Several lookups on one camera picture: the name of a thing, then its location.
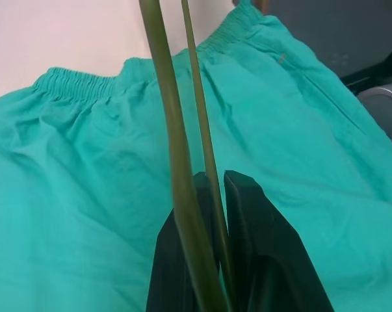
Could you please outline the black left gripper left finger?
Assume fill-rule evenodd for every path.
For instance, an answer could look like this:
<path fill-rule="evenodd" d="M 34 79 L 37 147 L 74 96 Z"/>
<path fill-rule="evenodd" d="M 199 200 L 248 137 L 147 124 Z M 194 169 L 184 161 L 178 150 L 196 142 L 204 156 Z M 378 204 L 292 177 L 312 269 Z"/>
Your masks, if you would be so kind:
<path fill-rule="evenodd" d="M 193 178 L 203 221 L 213 249 L 216 272 L 219 272 L 218 234 L 209 179 L 205 172 L 199 172 Z M 174 213 L 171 212 L 157 236 L 146 311 L 199 310 Z"/>

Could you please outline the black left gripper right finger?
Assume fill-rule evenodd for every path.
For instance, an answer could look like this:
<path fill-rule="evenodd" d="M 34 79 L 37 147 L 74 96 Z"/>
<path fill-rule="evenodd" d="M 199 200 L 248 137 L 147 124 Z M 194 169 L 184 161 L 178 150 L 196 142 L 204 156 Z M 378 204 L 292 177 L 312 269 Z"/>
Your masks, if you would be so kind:
<path fill-rule="evenodd" d="M 297 233 L 250 176 L 224 174 L 239 311 L 333 311 Z"/>

